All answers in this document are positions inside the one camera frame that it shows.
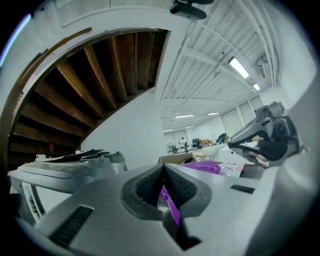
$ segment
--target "spiral staircase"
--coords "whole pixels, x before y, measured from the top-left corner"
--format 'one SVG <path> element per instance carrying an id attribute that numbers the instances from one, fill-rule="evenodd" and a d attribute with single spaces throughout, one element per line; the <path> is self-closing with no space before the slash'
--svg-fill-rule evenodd
<path id="1" fill-rule="evenodd" d="M 102 122 L 155 86 L 167 31 L 124 33 L 78 47 L 32 87 L 16 109 L 8 170 L 36 154 L 69 155 Z"/>

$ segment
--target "ceiling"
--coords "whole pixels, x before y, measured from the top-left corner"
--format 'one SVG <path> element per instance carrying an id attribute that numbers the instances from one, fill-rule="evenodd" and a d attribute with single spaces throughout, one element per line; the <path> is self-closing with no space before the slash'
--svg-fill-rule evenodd
<path id="1" fill-rule="evenodd" d="M 159 103 L 164 130 L 201 124 L 213 118 L 208 113 L 231 110 L 257 93 L 254 83 L 261 89 L 277 83 L 279 47 L 260 0 L 215 0 L 198 6 L 207 18 L 189 29 Z M 264 78 L 257 60 L 266 58 L 266 52 L 273 76 Z M 248 78 L 228 64 L 231 57 L 239 60 Z M 187 114 L 194 116 L 175 118 Z"/>

